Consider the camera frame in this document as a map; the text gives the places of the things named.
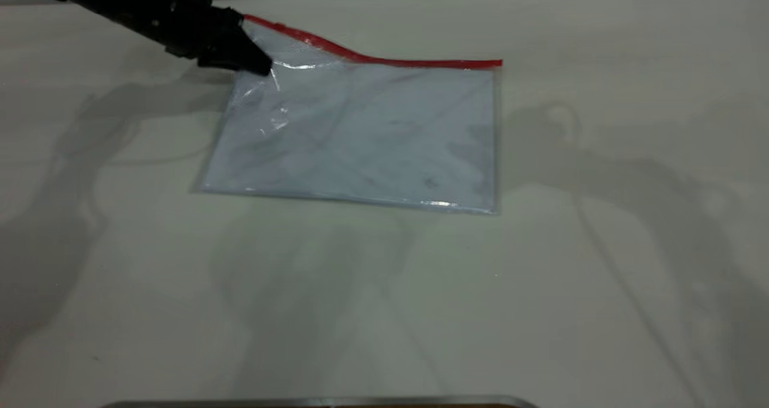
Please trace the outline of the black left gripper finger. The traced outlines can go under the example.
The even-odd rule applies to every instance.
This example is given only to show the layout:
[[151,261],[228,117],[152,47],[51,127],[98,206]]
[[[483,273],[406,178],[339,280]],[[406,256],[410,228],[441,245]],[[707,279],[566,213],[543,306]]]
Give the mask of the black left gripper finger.
[[217,36],[197,57],[203,68],[250,72],[268,76],[272,71],[272,58],[243,31],[225,32]]

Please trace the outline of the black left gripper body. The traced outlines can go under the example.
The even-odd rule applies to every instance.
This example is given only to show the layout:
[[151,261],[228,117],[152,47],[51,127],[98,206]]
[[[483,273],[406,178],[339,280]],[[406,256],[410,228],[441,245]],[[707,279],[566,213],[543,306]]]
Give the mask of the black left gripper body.
[[212,0],[164,0],[161,44],[166,51],[198,61],[239,61],[246,52],[244,17]]

